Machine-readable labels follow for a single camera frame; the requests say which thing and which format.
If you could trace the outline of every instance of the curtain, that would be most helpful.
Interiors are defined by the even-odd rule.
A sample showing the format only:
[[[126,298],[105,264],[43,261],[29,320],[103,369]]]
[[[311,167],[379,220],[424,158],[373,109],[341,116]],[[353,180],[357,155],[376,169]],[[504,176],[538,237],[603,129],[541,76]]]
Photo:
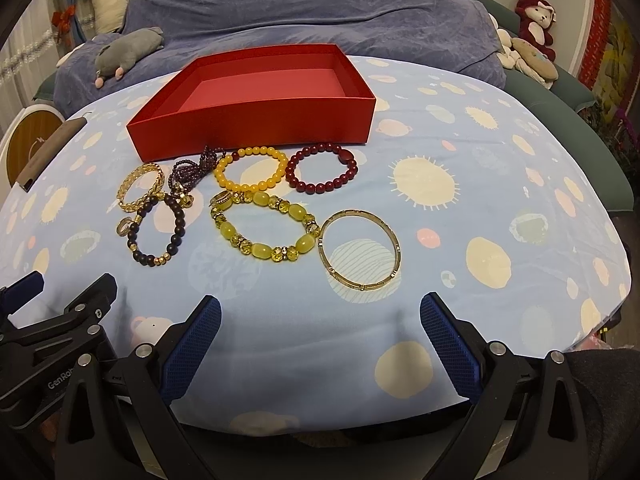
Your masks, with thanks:
[[[56,69],[53,9],[52,0],[32,0],[0,50],[0,137]]]

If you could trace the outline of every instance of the yellow beaded bracelet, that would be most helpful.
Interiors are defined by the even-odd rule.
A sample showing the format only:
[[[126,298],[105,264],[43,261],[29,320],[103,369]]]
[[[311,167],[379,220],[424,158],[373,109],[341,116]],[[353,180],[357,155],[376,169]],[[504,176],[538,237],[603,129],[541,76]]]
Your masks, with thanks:
[[[306,234],[302,235],[295,245],[289,247],[271,248],[265,244],[253,243],[238,233],[224,215],[224,212],[233,204],[251,202],[261,207],[268,206],[283,215],[288,213],[294,220],[302,222]],[[226,190],[213,197],[209,205],[211,206],[211,217],[214,219],[216,227],[220,229],[220,234],[226,240],[229,240],[231,246],[238,248],[242,254],[252,254],[255,258],[260,258],[261,260],[271,259],[273,262],[289,260],[290,262],[295,262],[300,254],[308,253],[313,249],[316,244],[316,238],[320,234],[316,218],[307,213],[304,207],[300,204],[289,203],[288,200],[283,200],[275,195],[269,196],[263,191],[253,192],[249,189],[231,192]]]
[[[225,168],[231,164],[235,160],[240,160],[244,156],[248,155],[269,155],[275,158],[280,162],[278,165],[278,169],[276,172],[271,175],[267,180],[262,180],[258,184],[236,184],[232,180],[225,178]],[[255,146],[254,148],[240,148],[233,153],[229,153],[220,159],[216,169],[213,171],[213,176],[216,178],[220,187],[224,187],[228,191],[233,192],[241,192],[241,191],[253,191],[254,193],[257,191],[265,191],[267,188],[275,187],[277,183],[279,183],[285,175],[285,170],[287,167],[287,162],[289,159],[287,155],[282,152],[279,152],[275,148],[266,146]]]

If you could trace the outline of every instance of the gold ring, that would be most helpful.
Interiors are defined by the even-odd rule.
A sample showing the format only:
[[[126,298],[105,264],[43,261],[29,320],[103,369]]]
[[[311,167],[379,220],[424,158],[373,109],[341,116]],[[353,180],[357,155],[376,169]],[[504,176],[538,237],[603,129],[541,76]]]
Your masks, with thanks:
[[[395,253],[396,260],[394,263],[394,268],[391,271],[391,274],[388,275],[384,280],[381,280],[380,282],[377,282],[377,283],[352,282],[351,280],[341,275],[329,263],[329,260],[324,254],[324,243],[322,241],[324,239],[324,232],[329,227],[329,225],[331,225],[334,221],[336,221],[338,218],[344,218],[345,216],[361,216],[363,218],[366,218],[367,220],[371,220],[373,223],[378,224],[380,227],[382,227],[383,231],[391,239],[391,243],[394,246],[394,253]],[[320,236],[318,237],[318,252],[320,253],[320,259],[322,260],[322,264],[324,265],[326,270],[329,272],[329,274],[332,276],[332,278],[335,278],[343,285],[346,285],[349,288],[354,288],[356,290],[376,290],[377,288],[382,288],[388,282],[394,279],[396,274],[398,274],[398,270],[400,270],[400,244],[398,243],[398,237],[391,230],[391,227],[386,225],[380,218],[378,218],[373,213],[370,213],[368,211],[360,211],[358,209],[345,209],[344,211],[338,211],[336,214],[329,217],[324,222],[324,224],[322,224],[322,228],[320,229]]]
[[[133,183],[142,175],[151,171],[158,172],[158,177],[156,178],[156,181],[154,182],[151,189],[149,189],[149,191],[147,191],[135,202],[125,203],[124,197],[129,189],[131,189],[131,186],[133,186]],[[116,195],[116,198],[118,199],[118,205],[127,213],[133,213],[134,211],[140,209],[144,205],[144,203],[152,196],[158,196],[158,199],[160,199],[160,196],[164,195],[162,193],[162,186],[164,186],[164,173],[160,169],[160,166],[153,162],[143,164],[142,166],[137,167],[135,170],[129,173],[124,182],[121,184],[120,189],[118,190],[118,193]]]

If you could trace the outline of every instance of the patterned tablecloth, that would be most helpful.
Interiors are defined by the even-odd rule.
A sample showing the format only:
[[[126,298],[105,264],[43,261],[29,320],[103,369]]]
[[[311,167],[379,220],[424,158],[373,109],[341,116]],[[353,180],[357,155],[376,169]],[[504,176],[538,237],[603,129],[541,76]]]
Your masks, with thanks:
[[[212,294],[222,304],[222,327],[172,407],[204,428],[270,434],[373,424],[459,402],[420,325],[420,300],[432,290],[485,339],[538,357],[568,348],[617,309],[630,289],[618,234],[584,173],[528,110],[466,76],[351,60],[378,98],[369,142],[351,150],[359,173],[324,195],[298,194],[284,181],[273,192],[305,204],[319,222],[346,208],[380,216],[402,248],[391,283],[371,292],[346,288],[315,251],[295,264],[242,256],[212,224],[207,205],[219,191],[212,176],[193,192],[177,256],[159,268],[137,264],[116,236],[124,214],[114,199],[140,163],[127,121],[165,76],[78,112],[92,112],[87,126],[28,194],[12,190],[0,211],[0,285],[32,269],[46,282],[14,323],[60,313],[109,272],[118,298],[102,324],[126,354]],[[172,162],[162,165],[167,175]],[[226,174],[252,184],[275,168],[272,158],[251,156]],[[344,167],[322,153],[298,169],[303,180],[324,182]],[[132,194],[153,179],[142,178]],[[138,241],[158,254],[174,218],[162,205],[151,216]],[[228,218],[272,246],[301,235],[299,224],[270,210],[238,207]],[[393,265],[390,241],[364,219],[338,220],[325,248],[357,282],[375,282]]]

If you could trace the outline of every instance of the open cardboard box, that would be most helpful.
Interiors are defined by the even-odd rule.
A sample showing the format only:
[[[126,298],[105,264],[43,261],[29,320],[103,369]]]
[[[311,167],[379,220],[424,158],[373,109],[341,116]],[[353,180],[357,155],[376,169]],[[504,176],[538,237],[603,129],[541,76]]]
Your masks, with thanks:
[[[376,98],[333,44],[248,48],[187,65],[129,121],[143,162],[211,148],[363,144]]]

